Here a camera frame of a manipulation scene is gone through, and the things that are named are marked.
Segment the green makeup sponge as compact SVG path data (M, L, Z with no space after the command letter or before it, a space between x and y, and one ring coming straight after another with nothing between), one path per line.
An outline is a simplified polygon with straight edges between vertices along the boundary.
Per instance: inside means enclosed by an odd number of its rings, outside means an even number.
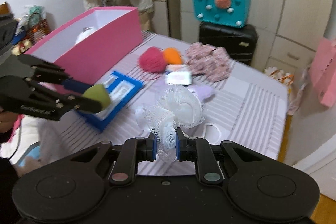
M82 96L91 100L100 102L102 110L105 110L112 103L108 91L103 84L97 84L89 87Z

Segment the pink cardboard box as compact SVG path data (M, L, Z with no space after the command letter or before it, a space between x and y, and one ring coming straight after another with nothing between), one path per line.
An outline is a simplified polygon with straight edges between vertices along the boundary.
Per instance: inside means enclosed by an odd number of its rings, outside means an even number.
M97 31L75 45L85 27ZM141 43L137 8L95 7L52 31L27 54L62 67L78 81L94 84Z

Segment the white mesh bath pouf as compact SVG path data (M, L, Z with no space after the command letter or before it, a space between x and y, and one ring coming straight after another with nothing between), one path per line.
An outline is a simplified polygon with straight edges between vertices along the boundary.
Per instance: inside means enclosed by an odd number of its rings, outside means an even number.
M134 109L135 120L145 132L157 137L157 154L164 162L177 159L176 130L193 128L206 118L205 102L183 85L170 85L158 92L155 104Z

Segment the blue wet wipes pack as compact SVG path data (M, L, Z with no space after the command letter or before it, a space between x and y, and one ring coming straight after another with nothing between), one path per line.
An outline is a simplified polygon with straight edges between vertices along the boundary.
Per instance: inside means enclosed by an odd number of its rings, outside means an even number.
M112 103L97 114L77 112L87 124L100 132L107 128L118 112L143 88L144 82L118 71L111 71L102 84L109 93Z

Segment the white owl plush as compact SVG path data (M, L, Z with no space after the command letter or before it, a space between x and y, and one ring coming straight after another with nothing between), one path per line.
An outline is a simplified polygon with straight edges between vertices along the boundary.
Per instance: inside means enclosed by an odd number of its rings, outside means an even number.
M83 28L82 32L80 32L80 34L78 34L78 36L76 38L75 45L79 44L80 42L82 42L88 36L91 36L96 31L97 31L96 27L85 27L85 28Z

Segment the purple bunny plush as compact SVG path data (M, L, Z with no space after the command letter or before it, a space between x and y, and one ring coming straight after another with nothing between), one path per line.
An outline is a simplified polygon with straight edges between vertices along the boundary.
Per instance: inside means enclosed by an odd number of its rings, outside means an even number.
M159 79L153 85L156 93L161 92L163 91L163 89L168 87L170 87L170 85L167 84L164 79ZM208 85L191 84L189 86L186 86L186 88L195 96L197 96L201 101L209 100L210 98L213 98L215 94L214 89Z

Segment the white tissue pack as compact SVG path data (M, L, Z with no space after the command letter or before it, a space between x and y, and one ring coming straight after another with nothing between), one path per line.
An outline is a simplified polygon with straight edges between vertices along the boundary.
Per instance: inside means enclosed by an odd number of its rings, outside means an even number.
M168 65L166 67L165 83L168 85L189 86L192 82L192 73L187 65Z

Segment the pink fluffy heart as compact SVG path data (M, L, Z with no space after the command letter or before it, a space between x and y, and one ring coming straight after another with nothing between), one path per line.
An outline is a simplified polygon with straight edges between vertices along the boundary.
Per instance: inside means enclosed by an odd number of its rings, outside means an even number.
M148 48L138 59L139 66L146 72L163 73L167 62L162 51L157 47Z

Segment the pink floral scrunchie cloth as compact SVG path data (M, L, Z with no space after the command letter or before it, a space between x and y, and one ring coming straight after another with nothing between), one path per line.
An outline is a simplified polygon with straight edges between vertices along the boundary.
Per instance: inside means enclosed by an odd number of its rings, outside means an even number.
M208 81L215 83L227 79L231 74L231 59L224 47L195 42L185 54L192 75L204 75Z

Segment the orange makeup sponge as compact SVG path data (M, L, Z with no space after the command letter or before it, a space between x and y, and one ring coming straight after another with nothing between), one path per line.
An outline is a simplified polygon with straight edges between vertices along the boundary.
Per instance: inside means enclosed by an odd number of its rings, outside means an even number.
M182 65L183 60L176 48L166 48L162 51L163 57L168 65Z

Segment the striped table cloth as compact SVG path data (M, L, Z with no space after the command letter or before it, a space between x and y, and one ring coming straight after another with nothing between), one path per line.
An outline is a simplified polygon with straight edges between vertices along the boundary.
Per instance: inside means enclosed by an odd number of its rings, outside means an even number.
M104 140L118 145L129 138L147 136L135 121L134 109L153 103L163 82L161 76L143 72L138 66L138 57L151 46L172 46L185 52L190 45L144 34L143 43L114 66L114 70L143 81L143 88L103 132L89 126L76 112L67 113L58 122L45 121L39 126L42 162L59 160ZM228 79L212 84L214 95L206 103L205 121L187 130L187 134L203 136L211 144L231 140L277 159L286 120L285 87L240 62L231 61L230 66Z

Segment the black suitcase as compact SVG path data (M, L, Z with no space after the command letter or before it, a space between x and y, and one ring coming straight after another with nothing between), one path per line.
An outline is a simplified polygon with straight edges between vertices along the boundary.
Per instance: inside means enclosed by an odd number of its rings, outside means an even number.
M250 65L256 49L258 34L254 26L243 28L223 26L213 23L199 25L199 41L215 47L224 47L230 58Z

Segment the colourful gift bag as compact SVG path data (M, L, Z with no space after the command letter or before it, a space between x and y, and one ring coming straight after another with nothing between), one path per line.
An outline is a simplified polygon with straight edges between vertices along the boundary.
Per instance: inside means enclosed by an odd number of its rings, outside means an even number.
M285 86L291 86L294 80L293 74L285 73L282 69L279 70L277 67L267 67L264 69L264 74Z

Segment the teal felt handbag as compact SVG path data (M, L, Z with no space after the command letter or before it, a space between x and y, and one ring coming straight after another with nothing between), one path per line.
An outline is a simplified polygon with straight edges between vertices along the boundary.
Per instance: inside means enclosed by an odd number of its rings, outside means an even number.
M194 15L206 23L242 28L245 26L251 0L193 0Z

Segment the pink shopping bag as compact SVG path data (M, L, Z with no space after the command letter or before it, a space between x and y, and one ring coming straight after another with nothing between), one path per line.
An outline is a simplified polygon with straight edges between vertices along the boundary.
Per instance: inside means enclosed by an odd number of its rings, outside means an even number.
M309 75L319 103L326 107L335 104L335 61L335 40L322 38Z

